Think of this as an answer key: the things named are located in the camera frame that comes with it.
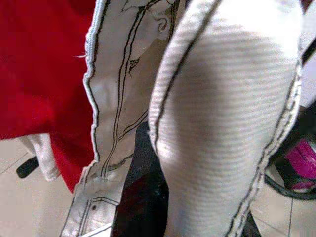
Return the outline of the magenta vacuum cleaner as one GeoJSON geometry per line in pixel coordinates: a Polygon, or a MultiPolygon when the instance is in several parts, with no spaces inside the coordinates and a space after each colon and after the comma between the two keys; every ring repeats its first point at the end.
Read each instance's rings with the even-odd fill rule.
{"type": "Polygon", "coordinates": [[[316,200],[316,100],[303,110],[281,146],[270,158],[284,184],[268,175],[265,183],[280,194],[316,200]]]}

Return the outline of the beige stitched jacket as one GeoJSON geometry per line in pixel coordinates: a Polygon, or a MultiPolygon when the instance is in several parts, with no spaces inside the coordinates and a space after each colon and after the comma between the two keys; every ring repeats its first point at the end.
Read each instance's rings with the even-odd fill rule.
{"type": "Polygon", "coordinates": [[[138,126],[169,187],[164,237],[239,237],[301,93],[300,0],[96,0],[83,84],[94,160],[60,237],[110,237],[138,126]]]}

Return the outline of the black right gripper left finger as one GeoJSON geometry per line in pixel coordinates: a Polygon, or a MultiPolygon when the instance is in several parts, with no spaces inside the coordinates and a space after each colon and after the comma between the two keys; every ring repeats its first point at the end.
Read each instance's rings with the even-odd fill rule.
{"type": "Polygon", "coordinates": [[[115,237],[163,237],[168,186],[148,135],[148,123],[136,130],[132,163],[116,210],[115,237]]]}

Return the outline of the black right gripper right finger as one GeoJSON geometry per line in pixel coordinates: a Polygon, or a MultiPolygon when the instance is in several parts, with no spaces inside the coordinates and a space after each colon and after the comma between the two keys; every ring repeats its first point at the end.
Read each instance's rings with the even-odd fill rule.
{"type": "Polygon", "coordinates": [[[247,219],[243,229],[243,237],[261,237],[261,234],[251,212],[249,212],[247,215],[247,219]]]}

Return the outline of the red polo shirt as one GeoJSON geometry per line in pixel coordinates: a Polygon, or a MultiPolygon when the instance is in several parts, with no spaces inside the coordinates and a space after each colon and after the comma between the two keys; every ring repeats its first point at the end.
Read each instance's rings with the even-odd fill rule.
{"type": "Polygon", "coordinates": [[[93,160],[83,86],[96,0],[0,0],[0,140],[47,133],[73,191],[93,160]]]}

